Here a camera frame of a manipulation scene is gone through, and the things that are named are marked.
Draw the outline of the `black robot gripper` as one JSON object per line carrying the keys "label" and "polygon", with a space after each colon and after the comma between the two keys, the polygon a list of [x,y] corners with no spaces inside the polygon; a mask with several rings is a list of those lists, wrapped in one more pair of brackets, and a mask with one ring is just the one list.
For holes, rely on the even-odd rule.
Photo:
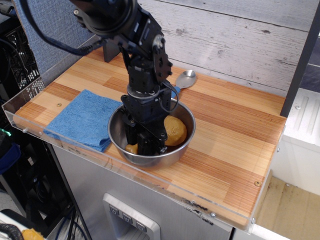
{"label": "black robot gripper", "polygon": [[171,95],[168,87],[156,87],[145,93],[128,87],[127,94],[121,97],[127,143],[138,145],[138,155],[155,156],[167,152],[164,120],[171,112]]}

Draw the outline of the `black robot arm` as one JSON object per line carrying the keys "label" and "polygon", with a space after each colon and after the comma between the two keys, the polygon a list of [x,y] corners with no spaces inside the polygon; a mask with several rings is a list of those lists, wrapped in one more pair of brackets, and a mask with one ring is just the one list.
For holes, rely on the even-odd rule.
{"label": "black robot arm", "polygon": [[167,80],[172,63],[160,25],[135,0],[76,0],[74,5],[79,23],[122,53],[128,86],[121,110],[128,144],[137,145],[139,155],[165,154],[164,120],[174,88]]}

